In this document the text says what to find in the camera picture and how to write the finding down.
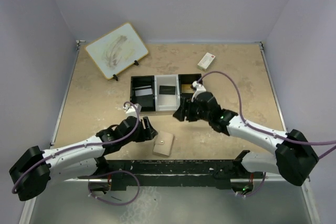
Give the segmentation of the beige card holder wallet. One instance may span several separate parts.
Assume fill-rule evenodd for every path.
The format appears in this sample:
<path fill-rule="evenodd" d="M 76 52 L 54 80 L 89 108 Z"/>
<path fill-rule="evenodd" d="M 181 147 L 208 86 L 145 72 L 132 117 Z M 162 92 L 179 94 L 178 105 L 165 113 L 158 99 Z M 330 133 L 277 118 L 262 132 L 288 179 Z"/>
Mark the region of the beige card holder wallet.
<path fill-rule="evenodd" d="M 169 157 L 171 154 L 173 141 L 174 135 L 172 133 L 159 131 L 154 140 L 153 154 Z"/>

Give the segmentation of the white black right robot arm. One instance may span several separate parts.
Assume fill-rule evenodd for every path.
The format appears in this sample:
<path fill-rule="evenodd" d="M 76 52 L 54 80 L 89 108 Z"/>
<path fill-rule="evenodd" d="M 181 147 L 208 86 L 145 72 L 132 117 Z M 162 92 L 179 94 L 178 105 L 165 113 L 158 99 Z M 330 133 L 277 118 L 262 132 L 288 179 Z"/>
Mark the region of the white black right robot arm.
<path fill-rule="evenodd" d="M 238 113 L 221 108 L 210 92 L 182 99 L 173 117 L 181 122 L 206 121 L 218 133 L 241 138 L 268 151 L 267 154 L 247 152 L 233 166 L 238 177 L 254 172 L 273 173 L 292 185 L 301 186 L 319 161 L 300 131 L 277 131 L 247 121 Z"/>

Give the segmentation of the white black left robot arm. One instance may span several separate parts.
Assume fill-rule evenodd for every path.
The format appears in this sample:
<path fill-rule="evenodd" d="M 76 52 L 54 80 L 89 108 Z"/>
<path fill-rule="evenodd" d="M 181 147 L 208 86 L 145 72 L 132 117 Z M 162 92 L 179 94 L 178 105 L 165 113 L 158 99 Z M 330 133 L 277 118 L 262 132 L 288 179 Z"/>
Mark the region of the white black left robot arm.
<path fill-rule="evenodd" d="M 106 155 L 118 152 L 131 142 L 154 139 L 158 132 L 148 117 L 129 116 L 79 143 L 51 150 L 29 148 L 10 168 L 12 193 L 27 201 L 47 187 L 77 177 L 102 178 L 108 170 Z"/>

